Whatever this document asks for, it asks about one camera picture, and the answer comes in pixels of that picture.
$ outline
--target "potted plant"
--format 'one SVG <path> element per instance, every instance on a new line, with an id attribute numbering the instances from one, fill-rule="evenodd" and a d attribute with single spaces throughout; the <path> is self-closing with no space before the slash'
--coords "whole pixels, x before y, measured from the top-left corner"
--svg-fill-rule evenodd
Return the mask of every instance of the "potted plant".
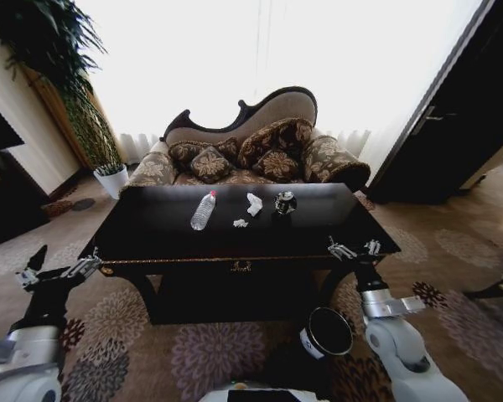
<path id="1" fill-rule="evenodd" d="M 96 178 L 118 198 L 128 175 L 110 127 L 91 101 L 87 71 L 97 65 L 84 51 L 106 51 L 90 17 L 71 0 L 0 0 L 0 43 L 10 49 L 5 67 L 13 69 L 13 78 L 23 65 L 60 93 Z"/>

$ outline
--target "sofa armrest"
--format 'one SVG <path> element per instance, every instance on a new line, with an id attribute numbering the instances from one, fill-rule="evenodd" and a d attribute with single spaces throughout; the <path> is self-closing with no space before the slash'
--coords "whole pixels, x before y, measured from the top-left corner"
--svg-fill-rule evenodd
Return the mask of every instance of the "sofa armrest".
<path id="1" fill-rule="evenodd" d="M 143 157 L 121 192 L 130 187 L 171 185 L 178 174 L 179 170 L 168 155 L 168 145 L 165 142 L 160 142 Z"/>
<path id="2" fill-rule="evenodd" d="M 344 183 L 352 192 L 365 186 L 371 169 L 330 136 L 317 136 L 303 150 L 303 176 L 307 183 Z"/>

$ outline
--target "small metal object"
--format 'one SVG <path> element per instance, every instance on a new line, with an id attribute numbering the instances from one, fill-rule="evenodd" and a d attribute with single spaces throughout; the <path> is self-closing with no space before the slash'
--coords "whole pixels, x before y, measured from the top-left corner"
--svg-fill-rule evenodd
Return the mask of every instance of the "small metal object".
<path id="1" fill-rule="evenodd" d="M 380 252 L 381 244 L 378 240 L 371 240 L 365 245 L 366 249 L 369 249 L 369 255 L 378 255 Z"/>
<path id="2" fill-rule="evenodd" d="M 296 210 L 297 202 L 292 191 L 283 191 L 274 199 L 276 211 L 281 215 L 287 215 Z"/>
<path id="3" fill-rule="evenodd" d="M 231 268 L 231 272 L 240 272 L 240 273 L 252 272 L 252 263 L 251 261 L 244 261 L 244 265 L 241 265 L 240 261 L 235 261 L 233 267 Z"/>
<path id="4" fill-rule="evenodd" d="M 72 278 L 73 276 L 80 274 L 87 279 L 93 272 L 96 271 L 101 263 L 102 261 L 99 257 L 82 258 L 75 266 L 72 266 L 69 270 L 62 273 L 61 277 Z"/>
<path id="5" fill-rule="evenodd" d="M 107 266 L 103 266 L 101 268 L 101 272 L 104 274 L 104 275 L 114 275 L 114 270 L 112 268 L 108 268 Z"/>
<path id="6" fill-rule="evenodd" d="M 329 242 L 330 246 L 328 247 L 328 251 L 334 257 L 337 257 L 341 261 L 343 260 L 343 258 L 352 260 L 353 258 L 356 258 L 358 256 L 354 251 L 349 249 L 347 246 L 335 243 L 334 238 L 332 236 L 329 237 Z"/>

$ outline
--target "patterned cushion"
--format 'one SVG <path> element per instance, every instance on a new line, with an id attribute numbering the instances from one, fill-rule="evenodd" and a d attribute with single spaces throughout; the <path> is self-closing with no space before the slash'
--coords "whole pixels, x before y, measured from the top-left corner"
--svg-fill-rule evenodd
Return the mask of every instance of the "patterned cushion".
<path id="1" fill-rule="evenodd" d="M 311 137 L 312 128 L 313 125 L 305 119 L 291 117 L 275 121 L 256 131 L 242 143 L 238 163 L 242 168 L 251 168 L 274 147 L 299 159 Z"/>
<path id="2" fill-rule="evenodd" d="M 271 149 L 253 165 L 253 171 L 274 182 L 288 183 L 298 176 L 299 167 L 285 151 Z"/>
<path id="3" fill-rule="evenodd" d="M 148 187 L 173 184 L 177 176 L 171 158 L 164 152 L 150 152 L 128 179 L 126 187 Z"/>
<path id="4" fill-rule="evenodd" d="M 260 183 L 260 184 L 273 184 L 272 180 L 268 180 L 267 178 L 262 178 L 261 176 L 257 176 L 251 170 L 244 169 L 233 169 L 231 172 L 220 179 L 216 184 L 240 184 L 240 183 Z M 201 180 L 199 180 L 196 176 L 193 176 L 191 173 L 181 173 L 175 179 L 175 185 L 195 185 L 195 184 L 204 184 Z"/>
<path id="5" fill-rule="evenodd" d="M 207 147 L 214 147 L 230 162 L 236 160 L 238 145 L 236 137 L 229 137 L 216 144 L 198 141 L 180 141 L 169 147 L 169 156 L 179 164 L 181 171 L 189 170 L 192 159 L 197 157 Z"/>
<path id="6" fill-rule="evenodd" d="M 201 181 L 212 184 L 229 174 L 233 166 L 214 147 L 204 149 L 192 159 L 190 169 Z"/>
<path id="7" fill-rule="evenodd" d="M 313 125 L 304 119 L 285 119 L 285 121 L 286 123 L 279 127 L 277 147 L 299 161 L 302 150 L 311 138 Z"/>
<path id="8" fill-rule="evenodd" d="M 330 136 L 320 136 L 310 142 L 302 160 L 304 179 L 308 183 L 344 183 L 354 192 L 362 188 L 371 175 L 369 165 L 341 150 L 337 140 Z"/>

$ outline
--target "white flower pot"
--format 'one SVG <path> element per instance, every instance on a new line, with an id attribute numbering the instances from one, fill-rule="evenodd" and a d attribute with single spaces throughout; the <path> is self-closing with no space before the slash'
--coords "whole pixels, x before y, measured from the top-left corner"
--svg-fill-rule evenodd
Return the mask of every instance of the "white flower pot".
<path id="1" fill-rule="evenodd" d="M 128 172 L 125 165 L 123 165 L 123 169 L 121 171 L 111 174 L 110 176 L 101 176 L 96 171 L 93 172 L 93 175 L 114 199 L 119 199 L 119 190 L 121 190 L 128 181 Z"/>

